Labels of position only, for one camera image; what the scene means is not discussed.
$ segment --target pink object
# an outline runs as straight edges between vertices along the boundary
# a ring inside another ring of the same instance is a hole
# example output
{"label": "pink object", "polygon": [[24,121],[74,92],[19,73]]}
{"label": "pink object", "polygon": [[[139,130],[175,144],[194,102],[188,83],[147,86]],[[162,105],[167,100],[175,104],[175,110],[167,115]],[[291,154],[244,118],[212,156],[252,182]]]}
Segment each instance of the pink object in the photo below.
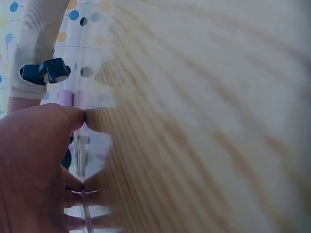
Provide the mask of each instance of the pink object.
{"label": "pink object", "polygon": [[[76,91],[73,94],[73,106],[76,108],[86,109],[86,92],[85,91]],[[84,123],[83,126],[78,130],[78,135],[87,135],[86,134],[87,126]]]}
{"label": "pink object", "polygon": [[73,93],[69,90],[62,90],[59,93],[59,104],[62,106],[73,106]]}

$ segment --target yellow dot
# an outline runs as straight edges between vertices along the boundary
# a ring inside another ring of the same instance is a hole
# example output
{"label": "yellow dot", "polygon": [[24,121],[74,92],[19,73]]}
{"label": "yellow dot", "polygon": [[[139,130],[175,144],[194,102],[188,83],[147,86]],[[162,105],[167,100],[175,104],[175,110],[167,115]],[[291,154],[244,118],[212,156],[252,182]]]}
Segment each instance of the yellow dot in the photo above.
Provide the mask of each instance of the yellow dot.
{"label": "yellow dot", "polygon": [[6,64],[3,70],[4,70],[4,73],[7,74],[9,72],[9,64]]}
{"label": "yellow dot", "polygon": [[67,9],[75,8],[77,5],[77,0],[70,0]]}
{"label": "yellow dot", "polygon": [[4,17],[0,18],[0,28],[4,28],[8,24],[8,20]]}
{"label": "yellow dot", "polygon": [[59,33],[58,37],[57,37],[57,41],[58,42],[65,42],[67,38],[67,34],[66,33]]}
{"label": "yellow dot", "polygon": [[103,35],[97,35],[95,36],[95,43],[98,45],[102,45],[103,43],[105,43],[106,38]]}
{"label": "yellow dot", "polygon": [[99,4],[99,9],[100,9],[101,12],[107,12],[107,11],[110,11],[111,5],[112,5],[111,1],[103,0]]}
{"label": "yellow dot", "polygon": [[55,87],[54,84],[49,84],[49,85],[48,85],[48,89],[49,89],[49,90],[55,90],[55,88],[56,88],[56,87]]}

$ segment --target purple cylinder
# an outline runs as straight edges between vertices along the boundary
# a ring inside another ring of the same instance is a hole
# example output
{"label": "purple cylinder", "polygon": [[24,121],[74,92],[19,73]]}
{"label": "purple cylinder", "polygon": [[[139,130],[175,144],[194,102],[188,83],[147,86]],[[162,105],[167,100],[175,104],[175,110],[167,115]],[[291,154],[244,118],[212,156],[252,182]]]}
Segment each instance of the purple cylinder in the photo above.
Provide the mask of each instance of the purple cylinder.
{"label": "purple cylinder", "polygon": [[62,90],[59,93],[59,104],[62,106],[73,106],[73,93],[69,90]]}

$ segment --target wood grain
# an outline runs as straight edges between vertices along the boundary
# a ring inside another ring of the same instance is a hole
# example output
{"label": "wood grain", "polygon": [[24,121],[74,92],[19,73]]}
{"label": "wood grain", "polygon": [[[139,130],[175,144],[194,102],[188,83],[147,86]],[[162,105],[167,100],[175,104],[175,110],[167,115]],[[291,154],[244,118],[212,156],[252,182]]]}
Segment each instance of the wood grain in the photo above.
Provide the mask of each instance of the wood grain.
{"label": "wood grain", "polygon": [[103,133],[113,142],[89,191],[116,212],[94,226],[310,232],[310,3],[116,0],[107,8],[110,52],[85,52],[96,75],[83,89],[93,147],[106,143]]}

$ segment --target blue dot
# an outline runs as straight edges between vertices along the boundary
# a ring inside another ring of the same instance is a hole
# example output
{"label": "blue dot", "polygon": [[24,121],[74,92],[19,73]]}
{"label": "blue dot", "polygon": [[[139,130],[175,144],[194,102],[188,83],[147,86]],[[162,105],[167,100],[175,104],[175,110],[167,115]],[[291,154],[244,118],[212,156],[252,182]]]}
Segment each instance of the blue dot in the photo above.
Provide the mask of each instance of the blue dot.
{"label": "blue dot", "polygon": [[9,33],[9,34],[7,34],[7,35],[5,36],[5,42],[6,42],[6,43],[11,43],[12,40],[13,40],[13,35],[12,35],[11,33]]}
{"label": "blue dot", "polygon": [[50,97],[50,94],[49,94],[49,92],[47,92],[47,93],[45,94],[45,96],[44,96],[43,100],[48,100],[48,99],[49,99],[49,97]]}
{"label": "blue dot", "polygon": [[102,19],[102,15],[101,15],[101,13],[99,13],[99,12],[95,12],[95,13],[93,13],[92,15],[91,15],[91,20],[93,21],[93,22],[98,22],[99,20],[101,20]]}
{"label": "blue dot", "polygon": [[10,11],[15,12],[18,9],[18,4],[16,2],[13,2],[10,6]]}
{"label": "blue dot", "polygon": [[71,20],[76,20],[78,17],[79,17],[79,12],[77,12],[77,11],[71,11],[69,14],[69,18]]}

